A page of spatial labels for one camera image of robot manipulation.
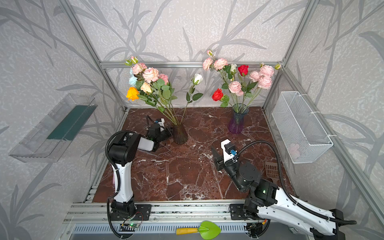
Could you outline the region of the white blue flower stem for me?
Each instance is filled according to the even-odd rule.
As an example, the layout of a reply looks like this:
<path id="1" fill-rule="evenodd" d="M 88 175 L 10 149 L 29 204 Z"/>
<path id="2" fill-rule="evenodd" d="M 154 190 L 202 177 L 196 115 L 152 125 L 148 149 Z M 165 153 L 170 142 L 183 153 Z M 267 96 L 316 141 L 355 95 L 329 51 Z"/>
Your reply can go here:
<path id="1" fill-rule="evenodd" d="M 130 69 L 130 79 L 129 79 L 129 84 L 132 87 L 136 87 L 138 78 L 134 75 L 133 69 Z"/>

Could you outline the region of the peach rosebud stem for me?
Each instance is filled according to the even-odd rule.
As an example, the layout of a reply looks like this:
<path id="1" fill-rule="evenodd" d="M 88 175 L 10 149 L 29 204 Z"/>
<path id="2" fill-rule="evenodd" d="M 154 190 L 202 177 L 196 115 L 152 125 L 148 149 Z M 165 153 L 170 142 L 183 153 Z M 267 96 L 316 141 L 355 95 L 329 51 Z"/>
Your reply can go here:
<path id="1" fill-rule="evenodd" d="M 180 124 L 172 107 L 172 100 L 177 97 L 172 95 L 171 87 L 168 84 L 159 85 L 156 82 L 152 84 L 144 82 L 141 86 L 139 98 L 147 105 L 159 110 L 174 126 Z"/>

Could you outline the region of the white rose stem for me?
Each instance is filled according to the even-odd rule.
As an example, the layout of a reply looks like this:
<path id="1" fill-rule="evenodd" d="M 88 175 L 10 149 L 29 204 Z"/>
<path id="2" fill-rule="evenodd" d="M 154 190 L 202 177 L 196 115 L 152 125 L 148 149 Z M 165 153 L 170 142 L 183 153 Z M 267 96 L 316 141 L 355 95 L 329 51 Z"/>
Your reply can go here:
<path id="1" fill-rule="evenodd" d="M 203 96 L 202 93 L 195 92 L 196 86 L 199 85 L 202 81 L 203 81 L 203 76 L 201 74 L 195 74 L 194 77 L 191 79 L 192 85 L 188 90 L 188 92 L 186 93 L 187 104 L 184 108 L 184 112 L 183 112 L 180 123 L 182 123 L 185 118 L 188 105 L 194 101 L 199 100 Z"/>

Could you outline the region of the dark red rose stem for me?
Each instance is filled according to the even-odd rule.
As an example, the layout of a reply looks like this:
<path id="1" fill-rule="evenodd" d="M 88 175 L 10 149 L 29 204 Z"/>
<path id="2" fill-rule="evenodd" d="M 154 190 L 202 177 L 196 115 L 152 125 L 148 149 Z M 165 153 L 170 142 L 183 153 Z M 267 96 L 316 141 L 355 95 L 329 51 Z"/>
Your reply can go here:
<path id="1" fill-rule="evenodd" d="M 257 80 L 249 73 L 248 65 L 238 67 L 238 78 L 240 80 L 242 91 L 250 93 L 257 85 Z"/>

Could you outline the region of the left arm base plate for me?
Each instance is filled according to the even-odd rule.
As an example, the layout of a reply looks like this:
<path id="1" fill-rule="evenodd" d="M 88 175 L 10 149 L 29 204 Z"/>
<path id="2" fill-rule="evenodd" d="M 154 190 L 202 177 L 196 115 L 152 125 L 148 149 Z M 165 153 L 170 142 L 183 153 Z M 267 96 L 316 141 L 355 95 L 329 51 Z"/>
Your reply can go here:
<path id="1" fill-rule="evenodd" d="M 148 221 L 151 214 L 152 205 L 150 204 L 139 204 L 133 206 L 121 206 L 112 207 L 110 217 L 112 221 Z"/>

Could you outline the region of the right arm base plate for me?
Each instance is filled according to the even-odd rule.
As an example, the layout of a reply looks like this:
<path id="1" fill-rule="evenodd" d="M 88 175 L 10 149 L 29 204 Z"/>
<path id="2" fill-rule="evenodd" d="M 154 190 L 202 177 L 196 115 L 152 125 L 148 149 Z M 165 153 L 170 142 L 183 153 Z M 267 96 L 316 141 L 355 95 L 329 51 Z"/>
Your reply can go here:
<path id="1" fill-rule="evenodd" d="M 229 212 L 231 214 L 231 220 L 255 220 L 256 218 L 247 213 L 244 209 L 244 204 L 230 204 Z"/>

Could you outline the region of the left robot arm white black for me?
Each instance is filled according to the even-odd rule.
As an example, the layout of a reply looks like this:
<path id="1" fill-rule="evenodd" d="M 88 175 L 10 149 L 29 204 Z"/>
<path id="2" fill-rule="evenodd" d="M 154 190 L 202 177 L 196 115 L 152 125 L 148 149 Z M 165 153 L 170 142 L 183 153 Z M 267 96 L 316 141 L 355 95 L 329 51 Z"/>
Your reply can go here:
<path id="1" fill-rule="evenodd" d="M 128 220 L 147 221 L 151 205 L 135 205 L 131 183 L 131 167 L 137 150 L 155 152 L 160 142 L 172 136 L 165 127 L 164 119 L 156 119 L 148 126 L 147 135 L 142 136 L 128 130 L 113 134 L 107 141 L 105 154 L 114 169 L 115 193 L 110 204 L 112 221 Z"/>

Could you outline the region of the small pink bud spray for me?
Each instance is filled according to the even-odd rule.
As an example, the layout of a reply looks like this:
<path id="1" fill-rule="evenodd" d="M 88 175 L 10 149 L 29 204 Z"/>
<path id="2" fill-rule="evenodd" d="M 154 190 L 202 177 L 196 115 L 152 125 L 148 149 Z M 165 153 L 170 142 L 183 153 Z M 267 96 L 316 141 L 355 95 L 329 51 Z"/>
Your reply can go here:
<path id="1" fill-rule="evenodd" d="M 152 84 L 156 82 L 159 85 L 163 85 L 163 80 L 159 80 L 159 70 L 156 68 L 148 68 L 144 63 L 140 63 L 136 57 L 131 57 L 126 60 L 126 65 L 133 69 L 134 75 L 138 78 L 136 88 L 138 91 L 141 90 L 141 86 L 144 82 Z"/>

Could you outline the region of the pink rosebud stem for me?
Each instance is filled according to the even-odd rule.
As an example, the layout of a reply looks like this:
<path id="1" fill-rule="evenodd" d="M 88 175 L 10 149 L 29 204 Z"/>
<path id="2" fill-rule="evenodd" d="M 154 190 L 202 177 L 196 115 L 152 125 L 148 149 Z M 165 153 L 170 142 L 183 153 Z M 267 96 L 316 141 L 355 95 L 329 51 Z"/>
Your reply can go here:
<path id="1" fill-rule="evenodd" d="M 161 86 L 161 93 L 162 93 L 162 104 L 166 107 L 166 116 L 171 120 L 171 122 L 177 126 L 179 125 L 180 121 L 178 117 L 176 116 L 176 112 L 174 110 L 174 107 L 172 105 L 172 100 L 175 100 L 174 96 L 174 88 L 172 87 L 172 84 L 169 81 L 168 75 L 165 74 L 159 74 L 159 80 L 163 80 L 164 84 Z"/>

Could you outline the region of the orange rose stem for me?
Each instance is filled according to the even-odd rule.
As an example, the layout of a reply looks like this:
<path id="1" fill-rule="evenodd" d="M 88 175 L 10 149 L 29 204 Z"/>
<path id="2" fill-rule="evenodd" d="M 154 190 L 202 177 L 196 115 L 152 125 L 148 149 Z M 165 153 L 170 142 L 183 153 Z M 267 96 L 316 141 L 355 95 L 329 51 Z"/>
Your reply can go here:
<path id="1" fill-rule="evenodd" d="M 171 106 L 171 95 L 166 94 L 166 97 L 163 96 L 163 91 L 155 90 L 153 93 L 146 93 L 143 91 L 138 91 L 134 87 L 130 87 L 127 96 L 129 100 L 142 100 L 147 105 L 151 107 L 155 107 L 159 110 L 166 118 L 168 118 L 175 126 L 181 124 L 179 119 L 177 118 L 175 111 Z"/>

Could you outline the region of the dark glass cup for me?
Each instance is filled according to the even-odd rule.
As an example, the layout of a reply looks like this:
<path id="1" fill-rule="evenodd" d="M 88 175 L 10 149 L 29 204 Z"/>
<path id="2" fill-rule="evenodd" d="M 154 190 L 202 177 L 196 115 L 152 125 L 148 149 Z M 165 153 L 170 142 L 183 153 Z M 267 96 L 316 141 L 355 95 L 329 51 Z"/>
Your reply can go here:
<path id="1" fill-rule="evenodd" d="M 185 144 L 188 141 L 188 134 L 183 124 L 173 126 L 173 139 L 178 145 Z"/>

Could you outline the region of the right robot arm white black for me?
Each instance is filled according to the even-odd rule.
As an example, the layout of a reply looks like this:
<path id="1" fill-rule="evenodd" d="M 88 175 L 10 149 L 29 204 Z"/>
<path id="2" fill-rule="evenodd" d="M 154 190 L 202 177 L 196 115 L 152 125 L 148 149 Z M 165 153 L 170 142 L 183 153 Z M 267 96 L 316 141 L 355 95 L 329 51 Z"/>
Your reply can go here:
<path id="1" fill-rule="evenodd" d="M 337 209 L 324 210 L 290 195 L 277 184 L 262 179 L 249 161 L 240 161 L 239 152 L 229 140 L 222 143 L 223 154 L 212 148 L 218 171 L 225 171 L 235 187 L 248 196 L 243 204 L 231 204 L 232 220 L 272 220 L 288 226 L 294 234 L 315 240 L 344 240 L 340 231 L 344 215 Z"/>

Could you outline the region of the white rosebud stem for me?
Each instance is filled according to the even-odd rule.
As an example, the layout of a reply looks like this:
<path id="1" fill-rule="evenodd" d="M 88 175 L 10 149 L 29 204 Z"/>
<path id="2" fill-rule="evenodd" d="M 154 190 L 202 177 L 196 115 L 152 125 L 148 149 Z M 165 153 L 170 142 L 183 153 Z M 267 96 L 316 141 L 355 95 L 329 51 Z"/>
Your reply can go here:
<path id="1" fill-rule="evenodd" d="M 235 74 L 237 70 L 237 65 L 236 64 L 231 64 L 231 74 Z"/>

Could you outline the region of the purple ribbed glass vase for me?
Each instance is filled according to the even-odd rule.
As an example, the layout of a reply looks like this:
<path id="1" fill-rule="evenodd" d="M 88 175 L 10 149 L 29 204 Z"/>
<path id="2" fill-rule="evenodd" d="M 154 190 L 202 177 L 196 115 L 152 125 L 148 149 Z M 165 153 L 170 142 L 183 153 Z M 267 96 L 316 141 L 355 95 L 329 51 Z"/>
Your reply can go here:
<path id="1" fill-rule="evenodd" d="M 240 134 L 244 129 L 244 117 L 249 112 L 249 107 L 245 104 L 235 104 L 232 107 L 233 116 L 230 120 L 228 130 L 232 134 Z"/>

